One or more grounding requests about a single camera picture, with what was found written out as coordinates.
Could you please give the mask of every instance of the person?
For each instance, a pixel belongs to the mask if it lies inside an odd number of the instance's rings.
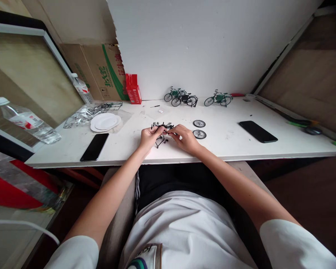
[[[162,133],[198,158],[246,211],[272,268],[336,268],[336,257],[277,200],[200,145],[192,131],[183,125],[157,128],[142,130],[139,147],[89,202],[45,268],[96,268],[107,227]],[[183,188],[166,192],[137,211],[120,268],[257,268],[228,212],[214,198]]]

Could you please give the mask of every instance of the model bicycle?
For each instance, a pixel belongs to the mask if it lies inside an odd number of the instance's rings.
[[[174,89],[173,86],[171,86],[171,91],[170,93],[167,93],[165,96],[164,96],[164,101],[166,102],[169,102],[170,100],[178,96],[181,96],[181,95],[185,95],[187,94],[187,92],[185,90],[182,90],[181,88],[178,88],[178,89]]]
[[[185,95],[178,96],[172,100],[172,106],[179,106],[181,103],[187,104],[190,107],[195,107],[198,102],[198,97],[187,93]]]
[[[212,103],[219,103],[221,106],[227,107],[230,104],[233,97],[228,93],[220,93],[218,89],[215,90],[214,96],[209,97],[204,101],[205,106],[210,106]]]
[[[159,122],[157,122],[157,123],[153,123],[152,125],[151,125],[151,127],[150,127],[150,129],[152,130],[153,129],[153,127],[155,127],[155,126],[157,126],[158,128],[157,128],[157,130],[161,127],[161,126],[163,126],[164,128],[166,128],[167,130],[170,130],[170,129],[173,129],[174,128],[174,125],[172,125],[172,123],[168,123],[168,124],[164,124],[164,122],[163,122],[163,124],[159,124]],[[162,133],[157,139],[156,139],[156,146],[157,146],[157,148],[159,148],[159,145],[160,144],[162,144],[162,143],[166,143],[166,142],[168,142],[168,139],[166,139],[165,138],[165,136],[164,136],[164,134]]]

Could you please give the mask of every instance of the cardboard box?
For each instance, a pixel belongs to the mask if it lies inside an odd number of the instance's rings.
[[[115,45],[61,44],[66,61],[95,100],[129,100],[121,54]]]
[[[60,44],[60,47],[73,73],[77,73],[78,77],[86,83],[95,100],[102,100],[100,90],[88,66],[82,47],[79,44]]]

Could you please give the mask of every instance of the sleeve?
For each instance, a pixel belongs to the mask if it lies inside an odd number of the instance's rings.
[[[44,269],[95,269],[99,248],[88,236],[72,237],[59,246]]]
[[[336,269],[336,257],[303,227],[287,220],[268,220],[260,237],[273,269]]]

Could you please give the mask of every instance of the small red box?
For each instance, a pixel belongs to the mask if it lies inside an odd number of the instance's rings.
[[[142,103],[141,92],[137,82],[136,74],[126,74],[126,89],[127,94],[131,100],[131,104],[139,105]]]

